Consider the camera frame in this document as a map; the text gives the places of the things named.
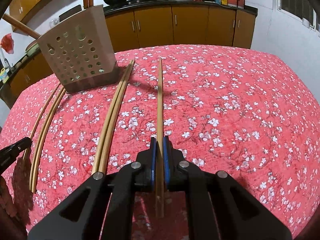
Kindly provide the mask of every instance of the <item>wooden pole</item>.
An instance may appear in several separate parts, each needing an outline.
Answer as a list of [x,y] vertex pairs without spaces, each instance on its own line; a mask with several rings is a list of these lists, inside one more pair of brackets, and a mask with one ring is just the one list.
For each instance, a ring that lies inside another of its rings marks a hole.
[[163,167],[163,77],[162,59],[159,61],[157,103],[157,162],[156,162],[156,216],[164,217],[164,167]]
[[41,35],[34,30],[30,29],[27,25],[23,24],[22,22],[19,22],[17,19],[13,18],[9,14],[4,14],[2,16],[2,19],[4,19],[6,22],[10,23],[14,27],[18,28],[19,30],[23,31],[24,33],[28,34],[30,37],[34,39],[38,39]]

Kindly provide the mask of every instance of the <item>yellow container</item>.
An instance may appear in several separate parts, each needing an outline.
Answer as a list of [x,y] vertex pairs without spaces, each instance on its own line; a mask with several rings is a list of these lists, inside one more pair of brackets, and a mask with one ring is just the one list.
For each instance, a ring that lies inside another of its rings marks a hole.
[[221,0],[221,4],[228,5],[228,0]]

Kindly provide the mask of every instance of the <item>chopstick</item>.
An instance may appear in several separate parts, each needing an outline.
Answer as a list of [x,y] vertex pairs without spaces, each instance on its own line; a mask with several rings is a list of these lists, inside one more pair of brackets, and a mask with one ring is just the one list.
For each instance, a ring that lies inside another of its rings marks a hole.
[[[39,124],[39,122],[40,122],[40,120],[41,120],[41,117],[42,117],[44,111],[46,110],[48,104],[50,103],[53,95],[56,93],[56,91],[57,91],[57,89],[58,89],[59,86],[60,86],[60,82],[58,83],[58,85],[56,86],[56,88],[52,91],[51,95],[49,96],[49,98],[48,98],[47,101],[45,102],[45,104],[44,104],[44,106],[43,106],[40,114],[38,115],[38,118],[37,118],[37,120],[36,120],[36,123],[35,123],[35,125],[33,126],[32,131],[31,131],[31,134],[30,134],[30,136],[29,136],[29,138],[30,138],[31,140],[33,139],[33,136],[35,135],[35,132],[36,132],[37,127],[38,127],[38,124]],[[24,153],[23,153],[23,158],[22,158],[22,166],[23,166],[23,167],[24,167],[25,162],[26,162],[26,159],[29,157],[30,153],[31,153],[31,148],[25,149],[25,151],[24,151]]]
[[100,164],[99,164],[99,171],[106,173],[106,167],[108,165],[108,161],[109,161],[109,155],[110,155],[110,148],[111,148],[111,142],[112,142],[112,137],[113,137],[113,133],[115,130],[115,126],[116,126],[116,121],[119,115],[119,111],[121,108],[121,104],[122,104],[122,100],[124,97],[124,93],[125,90],[127,88],[128,85],[128,81],[129,81],[129,77],[132,71],[132,68],[134,66],[134,62],[135,60],[132,60],[128,66],[128,71],[125,74],[125,78],[124,81],[122,83],[121,89],[119,91],[119,95],[116,99],[116,103],[115,103],[115,107],[113,109],[112,115],[111,115],[111,119],[109,122],[109,126],[108,126],[108,130],[107,130],[107,134],[106,134],[106,138],[104,140],[103,143],[103,149],[102,149],[102,155],[101,155],[101,159],[100,159]]
[[54,117],[54,114],[64,96],[66,93],[66,89],[63,88],[60,90],[59,94],[56,96],[54,99],[54,102],[52,103],[51,109],[49,110],[46,119],[44,121],[44,124],[42,126],[41,132],[39,134],[39,138],[35,147],[34,155],[33,155],[33,160],[31,164],[31,171],[30,171],[30,179],[29,179],[29,189],[33,192],[36,193],[36,182],[37,182],[37,176],[38,176],[38,168],[39,168],[39,163],[40,163],[40,157],[41,157],[41,152],[43,149],[44,145],[44,140],[47,136],[49,126],[52,122],[52,119]]
[[163,164],[163,77],[162,59],[159,61],[157,102],[157,149],[156,161],[156,217],[164,217],[164,164]]
[[113,96],[113,99],[111,101],[111,104],[109,106],[109,110],[106,116],[106,119],[104,121],[100,136],[99,136],[99,142],[98,142],[98,146],[97,146],[97,151],[96,151],[96,155],[94,157],[94,162],[93,162],[93,167],[92,167],[92,174],[96,173],[99,169],[99,165],[100,165],[100,159],[101,159],[101,154],[102,154],[102,149],[103,149],[103,144],[104,144],[104,140],[106,137],[106,133],[107,133],[107,129],[109,127],[109,123],[110,123],[110,119],[111,119],[111,115],[113,112],[113,109],[115,107],[117,98],[119,96],[119,92],[121,90],[122,84],[124,83],[124,79],[127,75],[127,72],[129,71],[129,66],[132,64],[132,61],[130,62],[130,64],[128,65],[128,67],[126,68],[126,70],[124,71],[122,78],[118,84],[118,87],[116,89],[116,92]]

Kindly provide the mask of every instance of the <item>floral tablecloth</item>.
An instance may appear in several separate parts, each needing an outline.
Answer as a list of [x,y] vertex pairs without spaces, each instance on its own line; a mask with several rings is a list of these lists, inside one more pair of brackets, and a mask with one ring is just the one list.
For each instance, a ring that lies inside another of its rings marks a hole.
[[[117,53],[120,66],[133,58],[136,63],[117,120],[108,173],[134,161],[156,136],[159,57],[164,131],[173,146],[204,171],[227,171],[296,236],[319,204],[320,108],[276,56],[195,45]],[[30,134],[57,83],[52,75],[20,95],[0,135],[1,148]],[[27,230],[91,175],[115,88],[64,96],[45,140],[36,194],[28,190],[21,159],[3,174]],[[132,239],[188,239],[184,194],[165,194],[165,219],[155,218],[153,205],[153,196],[136,196]]]

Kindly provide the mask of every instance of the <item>black countertop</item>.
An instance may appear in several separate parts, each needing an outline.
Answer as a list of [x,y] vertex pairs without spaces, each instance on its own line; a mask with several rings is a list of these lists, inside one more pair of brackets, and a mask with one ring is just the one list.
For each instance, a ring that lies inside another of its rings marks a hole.
[[251,13],[255,16],[258,15],[258,9],[251,6],[244,6],[244,9],[233,7],[233,6],[226,6],[220,5],[215,3],[214,0],[203,0],[202,2],[195,2],[194,0],[128,0],[126,3],[119,4],[117,6],[105,6],[103,8],[104,15],[110,16],[115,13],[119,13],[122,11],[140,8],[140,7],[148,7],[148,6],[161,6],[161,5],[175,5],[175,4],[201,4],[201,5],[209,5],[209,6],[216,6],[219,8],[226,8],[230,10],[241,10],[247,13]]

